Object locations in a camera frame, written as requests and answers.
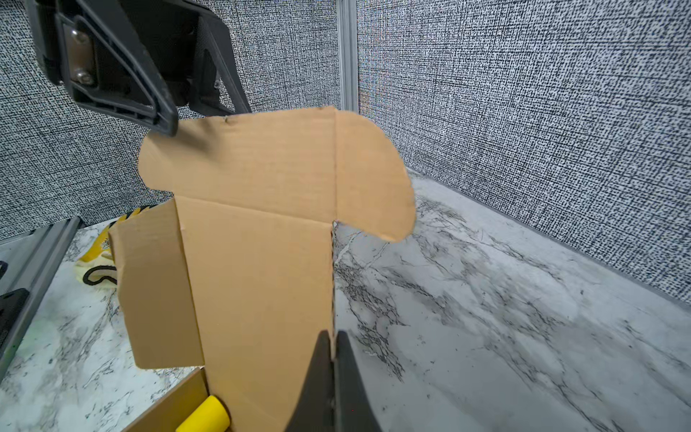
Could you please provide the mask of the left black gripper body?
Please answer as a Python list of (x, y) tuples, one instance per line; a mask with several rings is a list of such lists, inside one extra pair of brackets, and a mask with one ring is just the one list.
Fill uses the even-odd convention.
[(80, 107), (176, 134), (203, 14), (193, 1), (26, 1), (36, 58)]

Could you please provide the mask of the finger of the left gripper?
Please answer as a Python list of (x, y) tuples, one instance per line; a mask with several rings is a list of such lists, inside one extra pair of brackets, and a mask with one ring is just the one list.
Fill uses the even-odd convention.
[(237, 70), (230, 31), (213, 13), (198, 18), (189, 107), (205, 116), (252, 112)]

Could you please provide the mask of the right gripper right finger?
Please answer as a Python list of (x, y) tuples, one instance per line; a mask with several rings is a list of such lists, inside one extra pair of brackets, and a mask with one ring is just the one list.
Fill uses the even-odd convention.
[(381, 432), (368, 400), (348, 334), (336, 338), (334, 360), (335, 430), (340, 432)]

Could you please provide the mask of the small yellow bottle cap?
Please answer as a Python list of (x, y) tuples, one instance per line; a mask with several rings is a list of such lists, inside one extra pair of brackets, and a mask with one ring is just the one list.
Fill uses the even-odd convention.
[(230, 414), (216, 396), (209, 396), (176, 428), (176, 432), (224, 432), (229, 428)]

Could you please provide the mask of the brown cardboard box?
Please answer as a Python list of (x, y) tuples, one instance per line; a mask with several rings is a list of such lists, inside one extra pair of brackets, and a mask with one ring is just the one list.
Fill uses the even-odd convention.
[(333, 107), (206, 117), (148, 133), (139, 173), (172, 198), (109, 233), (134, 361), (194, 372), (131, 429), (174, 430), (213, 395), (232, 431), (284, 430), (330, 369), (334, 223), (414, 228), (397, 149)]

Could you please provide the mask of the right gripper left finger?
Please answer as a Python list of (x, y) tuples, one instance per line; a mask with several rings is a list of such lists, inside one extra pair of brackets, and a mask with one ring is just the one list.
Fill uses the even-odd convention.
[(334, 431), (334, 372), (329, 333), (317, 338), (293, 415), (285, 432)]

